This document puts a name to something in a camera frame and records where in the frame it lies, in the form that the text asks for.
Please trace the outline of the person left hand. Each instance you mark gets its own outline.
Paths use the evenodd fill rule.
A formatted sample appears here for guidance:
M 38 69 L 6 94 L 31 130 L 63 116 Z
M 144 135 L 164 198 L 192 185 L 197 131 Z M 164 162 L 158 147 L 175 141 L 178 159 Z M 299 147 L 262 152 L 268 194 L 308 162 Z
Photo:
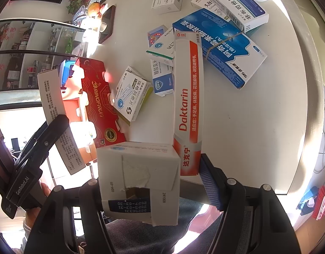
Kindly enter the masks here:
M 41 188 L 44 195 L 48 197 L 49 194 L 51 193 L 51 190 L 48 187 L 48 185 L 41 182 Z M 36 221 L 37 216 L 40 213 L 40 210 L 41 208 L 33 208 L 26 212 L 25 223 L 30 229 L 32 229 L 32 227 L 34 226 L 34 223 Z

